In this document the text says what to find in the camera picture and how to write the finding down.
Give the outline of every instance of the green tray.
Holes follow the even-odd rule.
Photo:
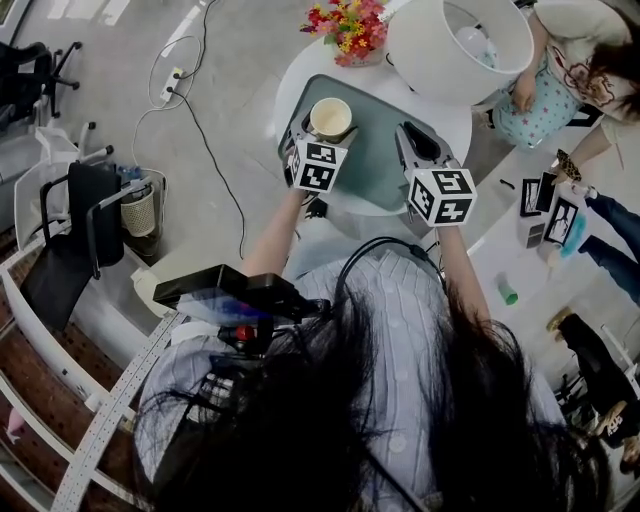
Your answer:
[[[334,187],[389,212],[402,208],[406,198],[399,187],[408,183],[398,158],[394,134],[397,126],[405,121],[411,121],[418,127],[428,125],[364,91],[326,75],[309,79],[291,119],[300,110],[329,97],[340,98],[349,105],[353,114],[352,126],[359,128]],[[284,137],[278,146],[280,158],[283,158],[283,145]]]

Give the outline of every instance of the jeans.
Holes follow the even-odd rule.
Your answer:
[[[586,252],[599,266],[605,268],[616,284],[640,302],[640,216],[631,213],[615,199],[598,194],[596,199],[587,198],[587,206],[606,220],[631,249],[633,261],[626,254],[611,247],[603,240],[590,236],[579,252]]]

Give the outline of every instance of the black hair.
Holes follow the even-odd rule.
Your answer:
[[[640,25],[635,23],[620,9],[614,8],[624,20],[631,39],[623,44],[600,43],[596,46],[589,67],[593,78],[606,73],[628,80],[635,92],[621,99],[621,109],[630,121],[640,120]]]
[[[513,333],[467,317],[450,293],[431,379],[429,450],[446,510],[605,510],[599,440],[534,415],[532,377]]]
[[[469,318],[455,290],[449,294],[434,355],[420,366],[429,487],[443,509],[605,510],[609,468],[600,443],[536,419],[513,335]],[[376,356],[372,314],[365,295],[338,290],[328,317],[281,332],[257,367],[239,371],[222,405],[160,397],[198,402],[204,412],[174,436],[153,483],[135,464],[137,493],[157,512],[361,507],[376,472],[366,446],[379,434],[363,399]],[[148,411],[143,404],[139,416]]]
[[[199,403],[200,422],[165,453],[173,460],[163,460],[160,481],[145,482],[136,464],[139,493],[158,512],[206,503],[219,511],[354,508],[372,435],[360,401],[375,357],[372,324],[366,299],[347,292],[327,318],[278,333],[260,364],[240,371],[227,403],[213,415]],[[199,399],[169,393],[140,414],[171,400]]]

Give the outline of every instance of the round white table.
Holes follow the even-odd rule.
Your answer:
[[[344,68],[334,62],[334,51],[322,39],[307,46],[291,63],[276,95],[273,117],[277,141],[282,140],[293,111],[309,79],[327,75],[385,101],[432,126],[446,140],[460,163],[471,144],[471,107],[444,105],[428,101],[409,89],[393,66],[383,61],[376,66]],[[322,199],[340,210],[368,216],[398,215],[406,211],[388,211],[369,201],[334,187]]]

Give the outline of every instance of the red button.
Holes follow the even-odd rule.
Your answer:
[[[236,327],[236,337],[238,341],[249,341],[256,337],[253,332],[253,327],[250,325],[241,325],[240,327]]]

